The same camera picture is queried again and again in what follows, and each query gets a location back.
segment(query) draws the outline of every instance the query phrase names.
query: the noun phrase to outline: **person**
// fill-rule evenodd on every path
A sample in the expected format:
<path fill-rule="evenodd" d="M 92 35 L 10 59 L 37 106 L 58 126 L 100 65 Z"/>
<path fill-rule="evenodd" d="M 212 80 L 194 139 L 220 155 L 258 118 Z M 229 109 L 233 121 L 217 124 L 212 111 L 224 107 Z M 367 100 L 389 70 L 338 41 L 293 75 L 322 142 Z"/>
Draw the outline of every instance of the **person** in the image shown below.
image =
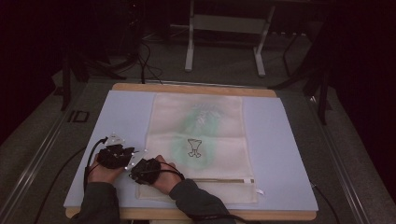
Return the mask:
<path fill-rule="evenodd" d="M 172 170 L 174 167 L 176 169 L 174 163 L 166 163 L 161 155 L 157 156 L 155 160 L 161 162 L 162 170 Z M 70 219 L 70 223 L 120 223 L 119 200 L 113 183 L 123 172 L 123 169 L 107 169 L 97 162 L 97 155 L 90 169 L 80 212 Z M 169 195 L 175 200 L 177 208 L 186 215 L 202 217 L 214 214 L 220 216 L 230 214 L 221 199 L 199 189 L 193 180 L 181 180 L 180 176 L 174 173 L 160 172 L 152 187 L 163 194 Z M 197 220 L 195 222 L 199 224 L 234 224 L 235 220 L 220 218 Z"/>

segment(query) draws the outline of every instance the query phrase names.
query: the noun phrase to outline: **dark background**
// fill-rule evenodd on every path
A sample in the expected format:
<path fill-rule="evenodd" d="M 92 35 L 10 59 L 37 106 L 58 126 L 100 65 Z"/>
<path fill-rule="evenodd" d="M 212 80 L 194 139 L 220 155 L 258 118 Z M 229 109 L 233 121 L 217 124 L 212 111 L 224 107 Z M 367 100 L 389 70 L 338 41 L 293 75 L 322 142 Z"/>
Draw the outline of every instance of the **dark background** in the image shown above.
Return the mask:
<path fill-rule="evenodd" d="M 186 2 L 147 1 L 145 13 L 139 14 L 139 19 L 166 36 L 167 24 L 187 24 L 189 5 Z M 118 51 L 122 36 L 131 34 L 124 29 L 125 3 L 105 0 L 95 1 L 95 4 L 49 0 L 0 2 L 0 97 L 3 105 L 0 144 L 53 92 L 55 86 L 50 77 L 62 68 L 65 40 L 94 59 L 105 61 L 107 54 L 128 53 Z M 382 1 L 343 3 L 346 6 L 336 7 L 330 14 L 328 33 L 318 41 L 324 46 L 318 48 L 317 53 L 331 55 L 331 85 L 336 88 L 377 171 L 396 201 L 395 8 Z M 103 15 L 113 15 L 113 19 L 103 22 L 104 17 L 94 16 L 92 6 Z M 244 15 L 248 11 L 235 5 L 228 8 L 218 5 L 218 8 L 224 10 L 224 14 Z M 299 10 L 278 7 L 271 29 L 292 30 Z M 292 22 L 289 25 L 280 22 L 285 18 Z"/>

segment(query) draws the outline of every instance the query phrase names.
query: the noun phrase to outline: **dark sleeve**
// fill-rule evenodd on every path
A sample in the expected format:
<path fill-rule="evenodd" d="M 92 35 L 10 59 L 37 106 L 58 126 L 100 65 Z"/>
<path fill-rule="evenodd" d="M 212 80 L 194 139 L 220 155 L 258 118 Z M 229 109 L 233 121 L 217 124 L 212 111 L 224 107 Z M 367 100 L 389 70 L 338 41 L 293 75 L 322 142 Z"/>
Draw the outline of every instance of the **dark sleeve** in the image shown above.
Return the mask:
<path fill-rule="evenodd" d="M 169 193 L 176 200 L 176 206 L 188 215 L 228 215 L 230 214 L 224 203 L 216 196 L 199 189 L 194 181 L 186 179 L 179 182 Z M 197 222 L 199 224 L 229 224 L 233 219 L 214 219 Z"/>
<path fill-rule="evenodd" d="M 85 190 L 81 210 L 70 219 L 70 223 L 120 223 L 116 189 L 108 183 L 89 183 Z"/>

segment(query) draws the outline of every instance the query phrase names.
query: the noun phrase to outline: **table leg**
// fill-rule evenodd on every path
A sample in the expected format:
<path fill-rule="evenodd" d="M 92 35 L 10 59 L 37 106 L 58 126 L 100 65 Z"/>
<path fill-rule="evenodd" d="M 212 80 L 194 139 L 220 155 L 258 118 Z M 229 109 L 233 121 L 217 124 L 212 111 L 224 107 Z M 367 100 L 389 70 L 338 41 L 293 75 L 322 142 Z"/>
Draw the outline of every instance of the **table leg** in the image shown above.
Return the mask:
<path fill-rule="evenodd" d="M 189 46 L 187 47 L 186 72 L 192 71 L 192 60 L 194 56 L 194 0 L 190 0 L 190 25 L 189 25 Z"/>
<path fill-rule="evenodd" d="M 274 15 L 274 11 L 275 11 L 275 7 L 272 6 L 268 13 L 266 22 L 262 28 L 260 43 L 257 47 L 253 48 L 254 58 L 256 60 L 257 72 L 259 74 L 259 77 L 265 76 L 264 65 L 262 63 L 262 46 L 264 45 L 265 37 L 267 37 L 268 35 L 268 29 L 270 28 L 271 19 Z"/>

